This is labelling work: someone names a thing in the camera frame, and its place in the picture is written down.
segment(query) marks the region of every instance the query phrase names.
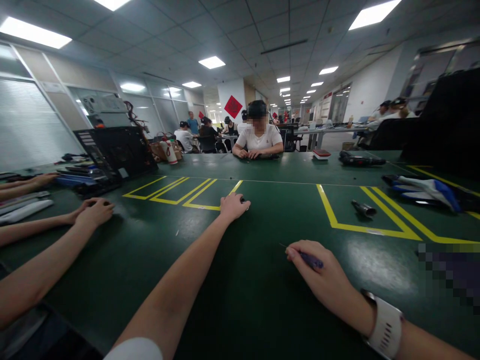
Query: wall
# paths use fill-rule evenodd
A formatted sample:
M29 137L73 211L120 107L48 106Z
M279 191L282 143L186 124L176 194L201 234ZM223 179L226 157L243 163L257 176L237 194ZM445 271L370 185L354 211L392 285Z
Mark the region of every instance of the wall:
M224 119L226 116L230 116L230 119L233 120L233 122L236 123L241 123L242 122L242 110L246 109L246 102L245 102L245 88L244 88L244 80L242 78L233 80L233 81L227 81L227 82L222 82L218 84L218 96L220 98L220 104L221 104L221 109L217 108L216 112L218 113L219 111L222 111L221 113L221 119ZM226 112L225 105L227 104L227 101L230 99L230 96L233 96L241 105L242 108L238 112L238 115L234 118L228 112Z

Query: desk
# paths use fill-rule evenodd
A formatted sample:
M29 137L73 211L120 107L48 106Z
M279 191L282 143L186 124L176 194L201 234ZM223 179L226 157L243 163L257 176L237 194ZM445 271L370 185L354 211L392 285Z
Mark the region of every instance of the desk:
M399 161L397 151L374 154ZM420 172L404 163L345 167L337 157L333 153L328 161L318 161L311 153L295 152L277 160L248 161L231 154L185 154L177 165L162 163L157 173L106 194L116 204L114 218L96 231L45 302L106 354L163 274L219 214L220 197L238 185L237 191L252 205L226 231L175 359L194 354L233 360L315 359L318 354L325 359L378 359L354 330L318 303L286 261L279 243L300 239L321 241L330 249L355 288L370 290L411 322L479 357L480 317L473 316L471 306L460 305L451 290L432 281L432 272L414 253L418 244L432 241L372 188L393 199L380 176ZM183 177L188 179L164 194L153 194ZM460 184L480 192L478 183ZM393 212L381 210L371 195ZM64 214L81 203L67 189L54 192L52 198L54 206L29 220ZM371 221L358 218L352 199L376 207L378 214ZM394 201L436 235L479 238L480 220L469 214L452 216ZM327 209L337 223L332 224ZM392 214L408 234L401 234ZM367 227L382 229L383 235ZM0 249L0 261L18 268L65 231L53 229L6 246ZM414 237L410 231L421 241L405 238Z
M295 135L309 134L307 151L312 151L313 149L320 150L322 148L322 141L324 139L324 134L326 133L353 133L356 131L365 131L365 130L367 130L367 128L364 126L351 127L351 128L346 128L346 127L316 128L315 130L309 129L307 131L296 130L294 134Z

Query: white watch strap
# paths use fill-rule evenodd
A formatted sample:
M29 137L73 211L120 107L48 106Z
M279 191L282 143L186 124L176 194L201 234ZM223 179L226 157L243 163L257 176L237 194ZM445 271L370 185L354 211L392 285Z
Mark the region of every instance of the white watch strap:
M385 359L394 359L400 348L403 314L372 293L365 295L376 302L375 329L368 341L365 341Z

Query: black chair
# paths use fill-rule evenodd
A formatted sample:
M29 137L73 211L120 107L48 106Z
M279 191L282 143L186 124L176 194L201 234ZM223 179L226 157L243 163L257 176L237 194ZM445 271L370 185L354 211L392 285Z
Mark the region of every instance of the black chair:
M215 140L215 135L208 136L199 136L198 142L200 143L201 151L205 154L216 154L217 153L217 140Z

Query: yellow outline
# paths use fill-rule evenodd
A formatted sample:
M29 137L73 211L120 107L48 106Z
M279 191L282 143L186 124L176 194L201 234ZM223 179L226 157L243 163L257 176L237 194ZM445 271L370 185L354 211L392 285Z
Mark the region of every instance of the yellow outline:
M124 196L124 197L126 197L126 198L132 198L132 199L147 200L149 197L151 197L151 196L153 196L153 195L161 192L162 190L165 190L166 188L169 188L170 186L172 186L172 185L178 183L180 180L184 179L184 177L181 177L181 178L175 180L174 182L169 183L167 186L164 186L164 187L162 187L161 189L159 189L159 190L157 190L157 191L155 191L155 192L152 192L150 195L147 195L147 196L132 195L132 193L134 193L134 192L136 192L136 191L138 191L138 190L140 190L140 189L146 188L148 185L152 185L153 183L156 183L157 181L160 181L160 180L162 180L162 179L164 179L164 178L166 178L166 176L162 176L161 178L159 178L159 179L157 179L157 180L155 180L155 181L149 182L148 184L143 185L142 187L139 187L138 189L135 189L135 190L133 190L133 191L130 191L129 193L126 193L125 195L122 195L122 196Z
M395 231L395 230L385 230L373 227L366 227L366 226L358 226L358 225L348 225L348 224L341 224L337 221L335 217L334 210L330 205L329 199L325 194L324 188L322 185L316 185L318 192L320 193L321 201L323 202L323 206L325 207L326 214L328 216L328 220L330 220L330 226L334 229L341 229L341 230L348 230L348 231L355 231L360 233L368 233L374 234L374 232L380 232L382 235L387 235L395 238L402 238L402 239L410 239L410 240L417 240L422 241L422 239L410 229L407 224L405 224L398 216L396 216L390 209L388 209L381 201L378 199L374 194L372 194L366 187L361 186L360 188L393 220L395 224L397 224L400 229L403 231Z
M375 191L384 201L386 201L392 208L398 211L405 219L412 223L418 230L420 230L425 236L427 236L430 240L435 243L441 244L478 244L477 241L470 241L470 240L462 240L462 239L455 239L452 237L443 237L437 236L433 232L431 232L425 225L423 225L420 221L410 215L403 207L398 205L395 201L389 198L385 193L383 193L379 188L372 187L373 191Z
M440 177L440 176L436 176L436 175L433 175L432 173L428 172L428 171L425 171L425 170L422 170L422 169L419 169L419 166L416 165L408 165L409 168L412 168L413 170L416 170L418 171L419 173L423 173L425 175L428 175L428 176L431 176L432 178L435 178L435 179L438 179L440 180L442 183L445 183L445 184L448 184L448 185L451 185L453 187L456 187L456 188L459 188L463 191L466 191L470 194L473 194L475 196L478 196L480 198L480 193L479 192L475 192L475 191L472 191L470 189L467 189L466 187L463 187L463 186L460 186L454 182L451 182L451 181L448 181L448 180L445 180L444 178Z
M203 185L205 185L205 183L206 183L207 181L210 180L210 179L205 180L205 181L202 182L200 185L198 185L196 188L194 188L192 191L190 191L190 192L187 193L186 195L182 196L182 197L180 198L180 200L173 201L173 200L166 200L166 199L161 199L161 198L159 198L160 195L165 194L167 191L172 190L174 187L176 187L177 185L180 185L181 183L187 181L188 179L190 179L190 178L187 177L185 180L180 181L179 183L177 183L176 185L172 186L171 188L165 190L164 192L159 193L157 196L151 198L150 201L155 201L155 202L158 202L158 203L178 205L178 204L180 204L183 200L185 200L185 198L187 198L188 196L190 196L191 194L193 194L194 192L196 192L196 191L197 191L198 189L200 189Z
M220 211L220 206L208 206L208 205L197 205L197 204L192 204L191 202L195 200L201 193L203 193L205 190L207 190L214 182L216 182L217 179L213 179L207 186L205 186L202 190L197 192L192 198L188 199L183 206L187 208L194 208L194 209L207 209L207 210L217 210Z

